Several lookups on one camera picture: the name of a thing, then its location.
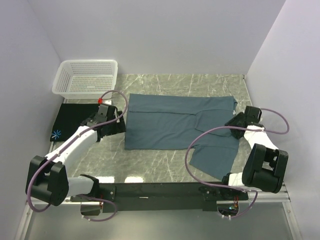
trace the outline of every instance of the cable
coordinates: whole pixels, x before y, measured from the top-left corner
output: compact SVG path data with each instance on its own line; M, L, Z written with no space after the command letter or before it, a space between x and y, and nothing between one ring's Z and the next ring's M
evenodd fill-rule
M119 92L119 91L116 91L116 90L109 90L109 91L106 91L99 99L102 99L104 97L104 95L108 94L108 93L118 93L120 94L123 98L124 98L124 101L125 101L125 107L123 109L123 112L118 116L116 117L115 119L112 119L110 121L106 121L106 122L102 122L102 123L99 123L99 124L96 124L96 125L93 125L85 130L83 130L82 132L79 133L79 135L75 136L74 138L71 139L70 142L68 142L68 144L66 144L61 150L59 153L56 153L55 155L53 155L50 159L47 159L47 161L39 167L39 169L34 173L34 175L32 176L31 180L30 180L30 183L28 185L28 189L27 189L27 193L26 193L26 199L27 199L27 202L28 202L28 205L29 207L37 212L37 213L41 213L41 212L44 212L45 210L48 209L48 207L50 206L50 204L48 204L46 207L42 208L42 209L38 209L36 208L33 204L32 204L32 201L31 201L31 190L32 190L32 186L37 178L37 176L39 175L39 173L50 163L52 162L53 160L55 160L61 153L63 153L67 148L69 148L78 138L80 138L84 133L94 129L94 128L97 128L97 127L101 127L101 126L104 126L104 125L107 125L107 124L111 124L113 122L116 122L118 119L120 119L127 111L128 109L128 100L126 98L126 96L122 93L122 92ZM95 198L97 199L98 201L101 201L101 202L106 202L106 203L110 203L109 201L107 200L104 200L104 199L99 199L99 198ZM117 212L117 207L115 207L115 211L114 211L114 214L111 215L111 218L116 214Z
M269 132L269 133L272 133L272 134L281 134L281 135L287 134L287 133L289 132L289 130L290 130L289 123L288 123L287 119L286 119L281 113L279 113L279 112L277 112L277 111L275 111L275 110L269 109L269 108L260 108L260 109L261 109L262 111L268 111L268 112L272 112L272 113L274 113L274 114L277 114L278 116L280 116L280 117L284 120L284 122L285 122L285 124L286 124L286 131L284 131L284 132L281 132L281 131L273 131L273 130L265 130L266 132Z
M106 218L103 218L103 219L92 219L90 217L83 216L84 219L87 219L90 222L104 222L104 221L107 221L109 219L112 219L116 215L116 213L118 212L117 205L112 201L105 200L105 199L102 199L102 198L95 198L95 197L91 197L91 196L86 196L86 195L83 195L83 194L79 194L78 196L82 197L82 198L89 199L89 200L94 200L94 201L97 201L97 202L105 202L107 204L111 204L114 207L114 212L112 213L112 215L108 216Z
M242 192L252 192L252 193L255 193L254 195L254 198L252 200L252 202L249 204L249 206L244 210L242 211L241 213L235 215L235 216L231 216L230 218L237 218L237 217L240 217L241 215L245 214L247 211L249 211L252 206L255 204L256 200L257 200L257 197L258 197L258 191L257 190L254 190L254 189L243 189L241 187L233 187L233 186L228 186L228 185L220 185L220 184L214 184L214 183L209 183L209 182L206 182L206 181L202 181L201 179L197 178L196 176L194 176L192 174L192 172L190 171L189 167L188 167L188 154L190 152L190 149L194 146L194 144L200 139L202 138L203 136L215 131L215 130L219 130L219 129L236 129L236 130L242 130L242 131L251 131L251 132L262 132L262 131L265 131L265 132L269 132L269 133L274 133L274 134L286 134L289 132L290 130L290 126L289 126L289 123L287 121L287 119L282 115L280 114L279 112L277 111L274 111L274 110L271 110L271 109L268 109L268 108L261 108L261 110L266 110L266 111L269 111L269 112L273 112L277 115L279 115L285 122L286 124L286 128L287 130L285 132L277 132L277 131L273 131L273 130L267 130L267 129L248 129L248 128L244 128L244 127L239 127L239 126L219 126L219 127L215 127L215 128L212 128L208 131L205 131L204 133L202 133L201 135L199 135L195 140L192 141L192 143L188 146L186 152L185 152L185 156L184 156L184 166L185 166L185 169L187 170L187 172L189 173L189 175L195 179L197 182L203 184L203 185L207 185L209 187L217 187L217 188L225 188L225 189L234 189L234 190L238 190L238 191L242 191Z

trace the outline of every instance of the blue snowflake logo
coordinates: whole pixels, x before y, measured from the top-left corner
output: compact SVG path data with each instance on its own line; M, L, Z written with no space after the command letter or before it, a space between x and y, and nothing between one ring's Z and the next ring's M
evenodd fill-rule
M59 131L59 130L53 131L53 133L51 135L52 135L52 137L51 137L52 139L54 138L54 140L57 140L61 136L61 131Z

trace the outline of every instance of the metal frame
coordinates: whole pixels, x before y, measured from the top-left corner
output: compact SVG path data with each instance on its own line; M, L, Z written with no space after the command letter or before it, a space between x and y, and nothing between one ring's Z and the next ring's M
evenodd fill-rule
M24 211L21 217L21 221L16 231L14 240L24 240L27 234L27 230L29 227L29 223L32 217L33 211L31 208L26 204L24 207Z
M302 240L299 225L290 202L282 203L293 240Z

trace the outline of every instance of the gray marble table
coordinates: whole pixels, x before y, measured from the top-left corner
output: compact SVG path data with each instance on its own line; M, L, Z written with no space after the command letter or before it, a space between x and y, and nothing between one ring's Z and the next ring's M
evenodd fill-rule
M234 96L236 112L251 105L243 75L213 74L127 74L118 75L115 89L129 99L130 93L222 97ZM123 110L125 102L113 94L113 103ZM68 100L67 103L96 103L97 100ZM104 182L191 182L184 166L185 150L125 150L125 134L104 137L95 143L69 170L71 177L88 174ZM247 141L240 140L238 154L232 166L233 173L242 172L251 149ZM190 166L192 172L205 181L215 178Z

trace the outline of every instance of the marble surface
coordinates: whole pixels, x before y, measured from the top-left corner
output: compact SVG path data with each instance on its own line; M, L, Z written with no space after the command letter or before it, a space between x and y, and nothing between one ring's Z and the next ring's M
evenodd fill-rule
M130 93L222 97L234 96L236 112L244 111L251 100L243 75L214 74L126 74L118 75L115 89L129 99ZM123 110L125 102L113 94L113 103ZM68 100L67 103L96 103L97 100ZM184 166L185 150L125 150L125 134L104 137L90 147L70 168L68 175L80 174L101 177L103 182L191 182ZM231 172L242 172L251 149L247 141L240 140L238 154ZM190 166L192 172L204 181L215 178Z

